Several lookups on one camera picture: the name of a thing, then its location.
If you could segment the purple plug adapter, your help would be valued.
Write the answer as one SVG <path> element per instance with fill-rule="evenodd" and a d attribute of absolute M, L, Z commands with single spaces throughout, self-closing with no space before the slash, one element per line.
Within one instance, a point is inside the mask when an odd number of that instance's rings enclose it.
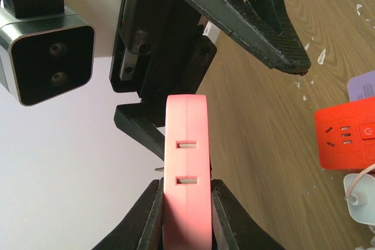
<path fill-rule="evenodd" d="M 374 97 L 375 71 L 351 78 L 347 83 L 349 101 Z"/>

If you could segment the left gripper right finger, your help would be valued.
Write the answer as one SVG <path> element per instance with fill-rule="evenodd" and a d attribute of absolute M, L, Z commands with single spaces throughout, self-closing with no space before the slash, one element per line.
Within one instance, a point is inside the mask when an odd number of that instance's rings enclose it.
<path fill-rule="evenodd" d="M 211 181 L 212 249 L 284 250 L 246 212 L 222 180 Z"/>

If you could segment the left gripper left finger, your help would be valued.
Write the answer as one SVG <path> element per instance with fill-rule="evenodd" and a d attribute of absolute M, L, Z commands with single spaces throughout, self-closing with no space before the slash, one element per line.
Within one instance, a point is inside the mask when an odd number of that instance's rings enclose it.
<path fill-rule="evenodd" d="M 163 179 L 151 181 L 121 222 L 95 247 L 101 249 L 163 249 Z"/>

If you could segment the red plug block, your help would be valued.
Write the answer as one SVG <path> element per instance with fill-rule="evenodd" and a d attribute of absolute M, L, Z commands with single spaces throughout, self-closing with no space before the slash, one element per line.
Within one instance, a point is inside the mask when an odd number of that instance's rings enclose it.
<path fill-rule="evenodd" d="M 326 170 L 361 171 L 374 164 L 374 98 L 315 112 L 319 162 Z"/>

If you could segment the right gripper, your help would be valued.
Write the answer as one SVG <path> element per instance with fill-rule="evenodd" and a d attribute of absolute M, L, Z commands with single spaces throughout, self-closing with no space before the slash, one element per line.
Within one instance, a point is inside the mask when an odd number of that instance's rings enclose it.
<path fill-rule="evenodd" d="M 270 69 L 311 67 L 284 0 L 121 0 L 110 82 L 142 103 L 116 106 L 114 123 L 161 160 L 167 97 L 196 93 L 217 52 L 200 13 Z"/>

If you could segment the pink cube socket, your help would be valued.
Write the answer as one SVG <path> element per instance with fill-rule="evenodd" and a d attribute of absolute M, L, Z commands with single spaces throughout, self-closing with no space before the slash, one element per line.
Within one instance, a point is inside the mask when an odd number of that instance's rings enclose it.
<path fill-rule="evenodd" d="M 163 177 L 164 249 L 211 249 L 212 203 L 205 95 L 170 95 Z"/>

